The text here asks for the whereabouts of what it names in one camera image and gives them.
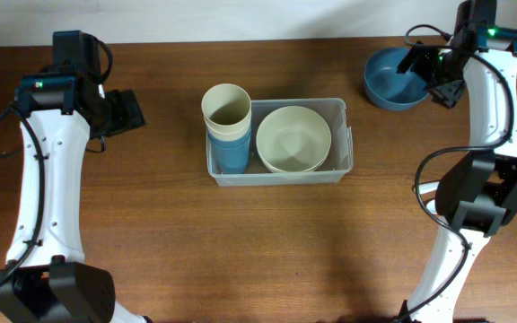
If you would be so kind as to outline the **white plastic spoon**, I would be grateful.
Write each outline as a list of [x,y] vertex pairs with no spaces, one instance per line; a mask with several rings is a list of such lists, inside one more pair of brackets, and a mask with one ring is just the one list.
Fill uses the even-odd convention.
[[437,211],[436,211],[436,206],[435,206],[435,200],[432,199],[430,201],[427,202],[426,204],[426,208],[427,210],[431,213],[431,214],[437,214]]

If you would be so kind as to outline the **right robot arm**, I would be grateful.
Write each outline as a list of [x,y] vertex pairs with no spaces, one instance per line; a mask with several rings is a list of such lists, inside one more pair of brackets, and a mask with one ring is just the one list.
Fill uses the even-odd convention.
[[415,182],[418,203],[439,230],[397,322],[451,322],[480,251],[517,214],[517,30],[497,26],[496,10],[492,0],[462,2],[446,45],[411,43],[398,66],[448,109],[467,93],[470,135],[440,180]]

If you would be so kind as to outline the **beige cup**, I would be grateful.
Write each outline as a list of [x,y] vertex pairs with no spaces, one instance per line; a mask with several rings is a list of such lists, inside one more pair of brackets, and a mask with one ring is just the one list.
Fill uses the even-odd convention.
[[251,121],[251,99],[240,86],[221,83],[203,96],[201,109],[204,121],[218,125],[235,125]]
[[236,144],[239,141],[244,141],[245,137],[250,133],[250,122],[229,126],[207,122],[206,129],[212,140]]

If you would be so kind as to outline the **white plastic fork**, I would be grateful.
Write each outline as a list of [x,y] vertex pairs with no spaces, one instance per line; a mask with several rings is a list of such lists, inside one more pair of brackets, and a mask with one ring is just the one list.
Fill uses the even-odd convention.
[[439,186],[439,181],[430,181],[430,182],[424,182],[419,183],[418,185],[414,185],[412,187],[413,192],[418,192],[420,195],[428,194],[435,192]]

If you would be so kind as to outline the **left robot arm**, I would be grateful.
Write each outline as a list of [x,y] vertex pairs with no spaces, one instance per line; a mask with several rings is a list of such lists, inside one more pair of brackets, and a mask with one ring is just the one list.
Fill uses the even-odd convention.
[[22,187],[13,241],[0,269],[0,312],[12,322],[137,322],[118,303],[111,274],[84,262],[83,157],[91,140],[142,127],[130,91],[105,91],[106,44],[57,31],[53,60],[21,79],[8,111],[22,131]]

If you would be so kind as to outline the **blue bowl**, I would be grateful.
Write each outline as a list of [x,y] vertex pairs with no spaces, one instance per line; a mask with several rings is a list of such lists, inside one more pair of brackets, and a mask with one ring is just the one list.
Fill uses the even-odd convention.
[[414,108],[429,97],[425,81],[411,71],[398,73],[407,48],[385,48],[373,53],[364,68],[364,91],[375,106],[395,112]]

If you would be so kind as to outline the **beige bowl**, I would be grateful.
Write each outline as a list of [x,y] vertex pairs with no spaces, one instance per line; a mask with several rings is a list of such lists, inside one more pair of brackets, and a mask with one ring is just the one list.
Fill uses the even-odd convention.
[[273,173],[311,172],[318,169],[325,162],[325,160],[323,160],[309,163],[307,161],[299,160],[295,157],[274,161],[262,159],[261,161],[263,162],[264,166]]
[[295,157],[309,163],[326,160],[332,144],[326,120],[313,109],[285,106],[269,113],[259,124],[256,147],[269,161]]

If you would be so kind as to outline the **blue cup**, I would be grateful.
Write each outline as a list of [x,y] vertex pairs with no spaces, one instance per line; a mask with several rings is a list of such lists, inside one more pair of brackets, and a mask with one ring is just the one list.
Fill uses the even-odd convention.
[[247,150],[215,150],[211,155],[221,172],[226,174],[242,174],[249,164]]
[[215,155],[232,155],[242,158],[250,152],[250,135],[245,135],[233,141],[219,140],[212,135],[208,135],[208,139],[211,145],[211,152]]

